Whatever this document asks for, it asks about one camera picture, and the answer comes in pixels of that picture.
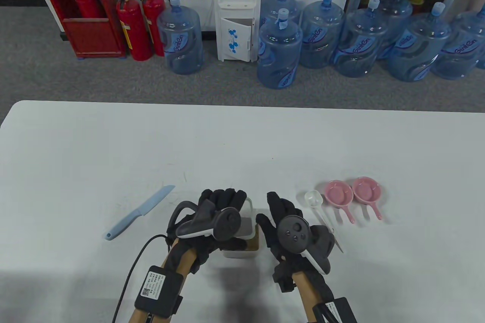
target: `blue plastic knife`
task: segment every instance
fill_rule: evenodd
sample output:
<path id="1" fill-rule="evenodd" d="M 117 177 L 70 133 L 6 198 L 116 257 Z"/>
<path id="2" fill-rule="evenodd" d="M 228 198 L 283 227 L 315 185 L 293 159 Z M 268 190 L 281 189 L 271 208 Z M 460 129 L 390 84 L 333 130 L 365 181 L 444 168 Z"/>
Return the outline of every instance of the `blue plastic knife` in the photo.
<path id="1" fill-rule="evenodd" d="M 147 199 L 140 207 L 135 209 L 133 212 L 131 212 L 129 215 L 127 215 L 124 219 L 119 221 L 109 232 L 104 236 L 106 240 L 111 241 L 115 237 L 117 237 L 120 233 L 125 231 L 129 225 L 135 219 L 137 219 L 140 216 L 146 215 L 148 212 L 150 212 L 157 204 L 159 204 L 167 195 L 170 193 L 173 188 L 175 188 L 175 185 L 165 185 L 161 190 L 156 192 L 154 195 L 152 195 L 149 199 Z"/>

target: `white table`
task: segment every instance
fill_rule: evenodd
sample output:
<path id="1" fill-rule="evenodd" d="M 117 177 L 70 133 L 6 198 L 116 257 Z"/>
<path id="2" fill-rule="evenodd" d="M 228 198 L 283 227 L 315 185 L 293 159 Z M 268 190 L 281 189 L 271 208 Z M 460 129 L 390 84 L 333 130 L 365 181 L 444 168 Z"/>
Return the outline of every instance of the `white table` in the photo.
<path id="1" fill-rule="evenodd" d="M 268 191 L 296 201 L 362 175 L 385 189 L 384 221 L 354 203 L 353 226 L 325 207 L 347 249 L 330 256 L 335 296 L 359 323 L 485 321 L 484 125 L 445 112 L 17 103 L 0 128 L 0 321 L 111 321 L 141 246 L 205 188 L 242 189 L 264 209 Z M 176 188 L 102 239 L 163 184 Z M 119 322 L 165 256 L 158 240 L 140 259 Z M 249 261 L 214 253 L 173 322 L 305 322 L 273 266 L 268 249 Z"/>

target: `gloved hand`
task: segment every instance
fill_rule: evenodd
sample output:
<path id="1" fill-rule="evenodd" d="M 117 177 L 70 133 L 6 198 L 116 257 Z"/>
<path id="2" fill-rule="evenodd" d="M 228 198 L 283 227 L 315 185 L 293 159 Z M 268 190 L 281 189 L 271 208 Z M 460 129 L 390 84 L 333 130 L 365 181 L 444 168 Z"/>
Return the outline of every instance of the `gloved hand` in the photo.
<path id="1" fill-rule="evenodd" d="M 295 285 L 293 283 L 292 274 L 297 272 L 304 272 L 314 288 L 320 293 L 324 301 L 332 301 L 334 299 L 333 293 L 326 285 L 323 276 L 317 272 L 313 265 L 306 257 L 300 254 L 292 254 L 284 249 L 279 243 L 277 237 L 277 228 L 284 217 L 288 215 L 297 215 L 303 218 L 301 209 L 295 208 L 293 203 L 289 200 L 280 198 L 276 192 L 269 192 L 267 195 L 270 212 L 274 223 L 273 226 L 270 219 L 264 214 L 256 216 L 256 222 L 261 226 L 264 233 L 266 244 L 271 249 L 274 257 L 279 261 L 277 267 L 274 268 L 273 280 L 280 285 L 282 292 L 291 292 Z M 322 246 L 323 254 L 328 257 L 335 244 L 335 238 L 330 233 L 329 229 L 323 225 L 311 226 L 310 231 L 312 238 Z M 321 266 L 324 273 L 330 272 L 329 259 L 325 259 L 324 265 Z"/>
<path id="2" fill-rule="evenodd" d="M 236 193 L 233 188 L 226 189 L 225 191 L 222 189 L 215 191 L 206 189 L 201 193 L 198 205 L 200 206 L 205 200 L 210 200 L 213 204 L 215 204 L 217 211 L 220 211 L 226 207 L 233 207 L 240 211 L 246 197 L 246 192 L 238 191 Z M 167 244 L 170 246 L 173 245 L 175 239 L 177 238 L 175 235 L 177 228 L 181 224 L 191 221 L 194 218 L 194 215 L 195 214 L 187 215 L 173 226 L 168 226 L 166 239 Z M 197 270 L 199 270 L 199 267 L 207 261 L 209 254 L 216 249 L 244 250 L 246 249 L 246 246 L 247 244 L 245 240 L 234 237 L 226 241 L 217 241 L 213 236 L 197 236 L 179 239 L 178 243 L 175 245 L 175 248 L 170 252 L 165 266 L 176 269 L 184 252 L 190 248 L 194 248 L 197 252 L 197 259 L 192 265 L 191 273 L 196 273 Z"/>

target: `red fire extinguisher cabinet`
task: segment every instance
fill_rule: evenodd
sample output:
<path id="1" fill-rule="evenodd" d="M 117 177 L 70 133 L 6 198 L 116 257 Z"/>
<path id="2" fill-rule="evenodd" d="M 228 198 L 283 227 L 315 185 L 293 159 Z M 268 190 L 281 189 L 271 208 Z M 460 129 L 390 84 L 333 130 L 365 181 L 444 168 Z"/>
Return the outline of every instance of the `red fire extinguisher cabinet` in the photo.
<path id="1" fill-rule="evenodd" d="M 50 1 L 78 58 L 126 56 L 116 0 Z M 89 14 L 97 14 L 97 17 L 83 17 Z"/>

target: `dispenser cabinet door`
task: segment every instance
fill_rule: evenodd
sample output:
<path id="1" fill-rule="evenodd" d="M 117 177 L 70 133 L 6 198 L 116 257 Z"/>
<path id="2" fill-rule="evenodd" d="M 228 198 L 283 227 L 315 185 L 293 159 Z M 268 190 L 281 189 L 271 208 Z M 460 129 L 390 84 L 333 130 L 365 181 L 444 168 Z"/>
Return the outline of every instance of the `dispenser cabinet door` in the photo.
<path id="1" fill-rule="evenodd" d="M 249 62 L 253 19 L 221 19 L 224 53 Z"/>

